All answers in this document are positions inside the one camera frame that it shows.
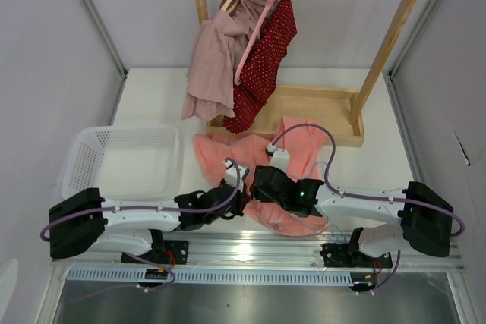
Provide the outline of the light blue plastic hanger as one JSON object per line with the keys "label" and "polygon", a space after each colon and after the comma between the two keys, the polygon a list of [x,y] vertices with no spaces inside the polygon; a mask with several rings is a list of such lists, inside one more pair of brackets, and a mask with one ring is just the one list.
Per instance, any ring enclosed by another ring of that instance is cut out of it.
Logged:
{"label": "light blue plastic hanger", "polygon": [[[307,175],[307,178],[310,177],[316,169],[320,170],[320,174],[324,176],[324,168],[319,168],[319,165],[324,165],[327,166],[327,163],[325,161],[318,160],[316,161]],[[295,223],[299,224],[300,226],[305,227],[306,229],[310,230],[312,233],[319,235],[319,236],[324,236],[324,232],[327,231],[329,227],[334,228],[330,232],[331,234],[331,239],[333,239],[335,242],[340,242],[340,243],[345,243],[346,242],[346,235],[344,234],[343,230],[336,224],[333,224],[332,222],[327,222],[321,229],[313,228],[311,225],[307,224],[302,218],[296,216],[295,214],[291,214],[286,212],[286,215]]]}

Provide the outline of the salmon pink skirt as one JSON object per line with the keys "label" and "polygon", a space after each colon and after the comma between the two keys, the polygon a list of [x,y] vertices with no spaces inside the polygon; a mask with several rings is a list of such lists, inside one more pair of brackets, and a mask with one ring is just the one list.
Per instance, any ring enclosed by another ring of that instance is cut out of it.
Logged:
{"label": "salmon pink skirt", "polygon": [[[299,127],[288,132],[287,129],[300,123],[314,123],[312,119],[284,116],[280,119],[274,138],[282,132],[286,134],[276,145],[289,152],[288,176],[297,181],[302,178],[318,179],[316,163],[321,147],[328,141],[327,135],[315,127]],[[250,169],[245,183],[251,186],[254,170],[258,165],[266,166],[270,157],[266,153],[269,140],[250,134],[242,138],[215,135],[208,137],[196,134],[193,137],[194,151],[201,171],[209,184],[217,186],[224,177],[224,159],[229,157]],[[327,228],[327,219],[320,216],[298,218],[284,212],[276,203],[250,201],[244,214],[259,225],[285,236],[306,236],[323,232]]]}

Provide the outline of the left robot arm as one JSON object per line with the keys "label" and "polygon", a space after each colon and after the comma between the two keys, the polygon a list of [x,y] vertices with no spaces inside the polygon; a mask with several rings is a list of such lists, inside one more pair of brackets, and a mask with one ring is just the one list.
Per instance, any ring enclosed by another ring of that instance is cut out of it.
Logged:
{"label": "left robot arm", "polygon": [[165,233],[196,231],[218,219],[240,217],[249,200],[245,187],[225,182],[151,205],[104,198],[99,188],[90,187],[49,210],[41,238],[54,260],[102,251],[121,253],[124,263],[138,258],[163,263]]}

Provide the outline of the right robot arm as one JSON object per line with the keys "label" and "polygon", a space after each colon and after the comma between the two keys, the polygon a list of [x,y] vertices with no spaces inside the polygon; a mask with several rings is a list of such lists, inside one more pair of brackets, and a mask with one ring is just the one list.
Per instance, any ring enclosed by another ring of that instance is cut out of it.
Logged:
{"label": "right robot arm", "polygon": [[433,257],[450,253],[453,207],[421,182],[411,181],[404,190],[360,194],[330,188],[317,179],[293,181],[276,167],[259,166],[251,195],[302,218],[348,215],[378,222],[377,227],[352,232],[346,255],[356,266],[408,247]]}

